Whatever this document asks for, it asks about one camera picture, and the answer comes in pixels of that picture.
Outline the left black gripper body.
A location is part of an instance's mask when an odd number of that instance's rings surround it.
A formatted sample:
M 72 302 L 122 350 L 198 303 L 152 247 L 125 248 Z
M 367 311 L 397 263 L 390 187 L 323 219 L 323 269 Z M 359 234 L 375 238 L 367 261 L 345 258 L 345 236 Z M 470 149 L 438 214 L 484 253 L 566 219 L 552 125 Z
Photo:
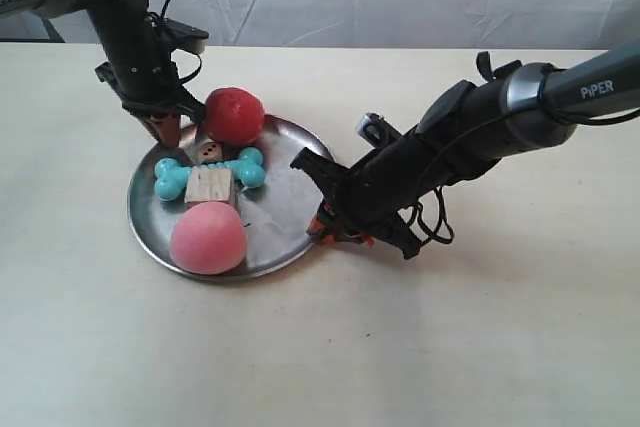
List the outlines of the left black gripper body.
M 205 47 L 202 41 L 119 41 L 103 43 L 101 47 L 106 61 L 95 68 L 95 73 L 133 116 L 142 119 L 177 114 L 194 122 L 204 119 L 204 104 L 184 87 L 197 74 L 181 78 L 171 58 L 175 50 L 202 54 Z

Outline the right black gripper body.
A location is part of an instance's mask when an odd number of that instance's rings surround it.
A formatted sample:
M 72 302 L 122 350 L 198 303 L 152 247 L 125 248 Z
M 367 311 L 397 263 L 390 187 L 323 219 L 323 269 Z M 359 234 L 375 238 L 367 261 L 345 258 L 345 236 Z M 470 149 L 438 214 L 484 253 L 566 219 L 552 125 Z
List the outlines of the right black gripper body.
M 371 236 L 398 248 L 405 259 L 419 253 L 418 237 L 398 212 L 416 200 L 425 169 L 423 144 L 389 144 L 349 168 L 304 148 L 290 167 L 311 178 L 322 193 L 320 204 L 331 205 L 335 232 Z

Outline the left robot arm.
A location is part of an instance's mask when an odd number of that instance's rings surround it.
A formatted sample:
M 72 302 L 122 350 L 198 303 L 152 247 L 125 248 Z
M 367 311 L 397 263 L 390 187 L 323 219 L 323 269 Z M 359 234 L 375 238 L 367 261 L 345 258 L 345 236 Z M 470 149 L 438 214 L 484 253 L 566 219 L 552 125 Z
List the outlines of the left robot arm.
M 2 16 L 24 11 L 43 19 L 86 12 L 106 55 L 98 79 L 161 145 L 179 144 L 182 117 L 203 122 L 204 104 L 185 87 L 193 77 L 180 76 L 172 54 L 200 56 L 206 31 L 151 11 L 149 0 L 1 0 Z

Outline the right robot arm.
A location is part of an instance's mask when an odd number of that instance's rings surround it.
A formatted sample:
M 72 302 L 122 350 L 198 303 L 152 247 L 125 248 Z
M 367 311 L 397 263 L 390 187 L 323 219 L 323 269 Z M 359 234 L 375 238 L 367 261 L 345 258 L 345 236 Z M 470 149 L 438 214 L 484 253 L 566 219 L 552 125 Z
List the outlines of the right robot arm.
M 410 130 L 366 114 L 358 127 L 370 152 L 345 167 L 309 149 L 292 167 L 322 194 L 307 233 L 318 245 L 382 241 L 415 257 L 428 243 L 454 238 L 445 212 L 434 226 L 422 198 L 486 174 L 500 160 L 565 143 L 576 127 L 607 126 L 639 115 L 639 44 L 625 45 L 568 69 L 513 61 L 493 68 L 476 58 L 483 83 L 446 90 Z

